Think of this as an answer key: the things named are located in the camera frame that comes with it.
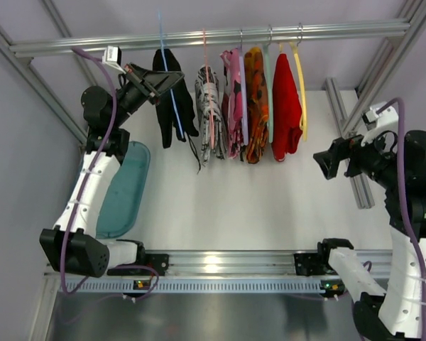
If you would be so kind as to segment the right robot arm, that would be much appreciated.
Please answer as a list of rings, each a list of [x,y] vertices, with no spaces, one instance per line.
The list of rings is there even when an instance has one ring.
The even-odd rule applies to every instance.
[[[389,151],[386,134],[336,139],[313,158],[326,179],[348,161],[346,177],[366,175],[385,191],[392,258],[386,287],[359,261],[351,242],[318,245],[326,265],[342,280],[353,302],[358,332],[368,340],[426,340],[426,131],[397,134]]]

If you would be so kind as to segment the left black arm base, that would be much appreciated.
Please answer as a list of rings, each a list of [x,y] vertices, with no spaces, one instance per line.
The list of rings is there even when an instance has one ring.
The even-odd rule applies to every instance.
[[[169,268],[170,255],[165,253],[147,253],[142,260],[138,262],[139,265],[147,266],[156,270],[159,276],[165,276]]]

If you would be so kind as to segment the black trousers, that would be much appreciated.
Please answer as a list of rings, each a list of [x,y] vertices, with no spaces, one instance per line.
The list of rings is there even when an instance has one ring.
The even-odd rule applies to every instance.
[[[170,49],[158,49],[153,57],[154,71],[181,71],[181,67]],[[199,136],[195,127],[194,103],[188,91],[185,80],[179,81],[164,96],[155,107],[163,148],[170,148],[173,140],[173,131],[181,142],[189,142],[190,149],[197,161],[197,172],[201,170],[200,157],[195,147],[194,137]]]

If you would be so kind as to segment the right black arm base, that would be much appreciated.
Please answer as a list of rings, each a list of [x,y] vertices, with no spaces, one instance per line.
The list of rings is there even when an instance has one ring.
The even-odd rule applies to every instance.
[[[295,272],[298,276],[323,276],[334,274],[334,270],[318,253],[294,254]]]

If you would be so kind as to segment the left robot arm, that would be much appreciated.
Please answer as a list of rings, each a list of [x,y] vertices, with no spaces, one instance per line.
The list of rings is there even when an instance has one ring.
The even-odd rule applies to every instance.
[[[101,242],[97,227],[104,203],[124,165],[130,133],[121,128],[143,104],[160,104],[184,79],[181,71],[154,71],[133,63],[121,70],[126,83],[110,91],[88,87],[81,96],[89,127],[77,182],[61,216],[44,229],[40,245],[52,268],[61,275],[99,278],[121,267],[142,265],[142,242],[111,238]]]

